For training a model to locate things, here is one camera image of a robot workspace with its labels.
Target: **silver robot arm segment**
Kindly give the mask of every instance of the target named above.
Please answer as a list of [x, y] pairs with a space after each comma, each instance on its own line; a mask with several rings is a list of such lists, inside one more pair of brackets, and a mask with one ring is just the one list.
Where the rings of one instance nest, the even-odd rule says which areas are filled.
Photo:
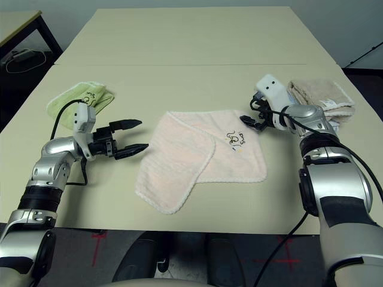
[[369, 216], [372, 191], [365, 175], [339, 143], [319, 106], [297, 105], [272, 75], [261, 79], [257, 88], [251, 106], [260, 106], [255, 110], [264, 122], [246, 116], [241, 119], [258, 130], [275, 127], [299, 136], [303, 158], [300, 193], [305, 210], [319, 217], [327, 285], [382, 286], [383, 228]]
[[147, 144], [118, 150], [112, 133], [131, 129], [138, 120], [110, 123], [90, 133], [95, 124], [94, 108], [79, 103], [74, 117], [74, 136], [52, 139], [44, 145], [17, 210], [13, 211], [0, 237], [0, 285], [37, 286], [51, 267], [56, 236], [57, 208], [74, 162], [94, 160], [104, 154], [116, 160], [137, 154]]

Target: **table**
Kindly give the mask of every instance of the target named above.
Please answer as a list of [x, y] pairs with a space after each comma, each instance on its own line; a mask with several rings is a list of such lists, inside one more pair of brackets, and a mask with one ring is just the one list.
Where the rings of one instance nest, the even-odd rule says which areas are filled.
[[55, 59], [62, 50], [41, 17], [41, 11], [0, 12], [0, 58], [3, 58], [34, 30], [38, 30]]
[[335, 61], [290, 7], [100, 9], [57, 65]]
[[[362, 95], [336, 65], [205, 65], [205, 66], [53, 66], [0, 135], [0, 221], [8, 219], [24, 192], [54, 120], [45, 111], [48, 101], [79, 81], [99, 81], [115, 100], [97, 115], [97, 127], [122, 118], [143, 124], [116, 132], [120, 146], [148, 142], [166, 110], [249, 111], [255, 83], [266, 73], [283, 84], [292, 78], [331, 78], [356, 102], [356, 113], [339, 137], [356, 151], [383, 182], [383, 124]], [[57, 136], [71, 132], [60, 127]], [[260, 143], [268, 178], [256, 184], [197, 184], [185, 205], [164, 215], [139, 198], [133, 187], [143, 154], [124, 160], [101, 157], [88, 164], [89, 184], [68, 186], [58, 209], [58, 227], [125, 230], [209, 231], [286, 234], [303, 215], [298, 189], [302, 165], [297, 138], [266, 129]], [[70, 181], [80, 181], [74, 166]], [[383, 225], [383, 208], [373, 187], [371, 216]], [[309, 216], [297, 234], [318, 234], [317, 218]]]

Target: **towel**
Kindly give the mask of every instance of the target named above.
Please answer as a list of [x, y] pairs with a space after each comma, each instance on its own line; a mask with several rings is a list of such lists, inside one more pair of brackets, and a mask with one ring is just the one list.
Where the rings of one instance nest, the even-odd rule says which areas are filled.
[[330, 80], [292, 80], [287, 90], [301, 105], [320, 106], [331, 123], [344, 123], [355, 113], [355, 102], [336, 82]]
[[[80, 82], [48, 103], [48, 115], [56, 119], [61, 108], [66, 103], [75, 99], [82, 99], [89, 106], [94, 107], [96, 114], [98, 114], [114, 99], [114, 95], [109, 92], [103, 84], [96, 82]], [[61, 115], [60, 124], [68, 129], [73, 129], [73, 117], [76, 109], [76, 105], [67, 107]]]
[[264, 180], [267, 168], [258, 134], [239, 119], [244, 114], [167, 112], [141, 161], [137, 195], [172, 214], [195, 183]]

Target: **chair leg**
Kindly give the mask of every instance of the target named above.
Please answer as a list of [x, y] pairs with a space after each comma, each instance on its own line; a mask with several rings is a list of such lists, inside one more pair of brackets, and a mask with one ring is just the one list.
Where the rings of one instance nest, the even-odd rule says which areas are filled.
[[113, 276], [113, 282], [153, 278], [159, 271], [169, 267], [172, 233], [161, 231], [144, 232], [129, 248]]
[[233, 243], [226, 234], [206, 236], [208, 284], [219, 287], [245, 287], [241, 262]]

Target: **white table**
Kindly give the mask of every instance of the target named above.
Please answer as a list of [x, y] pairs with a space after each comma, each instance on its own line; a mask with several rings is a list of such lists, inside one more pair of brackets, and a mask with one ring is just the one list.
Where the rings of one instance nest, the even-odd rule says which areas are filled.
[[[383, 182], [383, 124], [362, 95], [336, 65], [230, 66], [69, 66], [50, 69], [11, 123], [1, 133], [0, 221], [5, 222], [24, 192], [41, 147], [53, 127], [47, 102], [79, 81], [99, 81], [115, 92], [115, 100], [98, 116], [96, 127], [109, 121], [137, 118], [143, 124], [117, 132], [121, 146], [148, 142], [166, 110], [249, 112], [255, 83], [266, 73], [287, 84], [292, 78], [331, 78], [356, 102], [356, 114], [339, 137], [356, 151]], [[71, 132], [59, 128], [58, 136]], [[58, 227], [125, 230], [209, 231], [229, 233], [288, 233], [303, 215], [298, 189], [302, 165], [295, 136], [273, 129], [260, 135], [268, 178], [256, 184], [197, 184], [185, 205], [174, 215], [163, 215], [139, 198], [133, 187], [144, 156], [124, 160], [101, 157], [88, 165], [89, 184], [68, 186], [58, 210]], [[78, 166], [71, 181], [81, 180]], [[373, 187], [371, 216], [383, 225], [383, 208]], [[317, 234], [312, 216], [298, 234]]]
[[334, 60], [289, 7], [100, 9], [58, 65], [307, 64]]

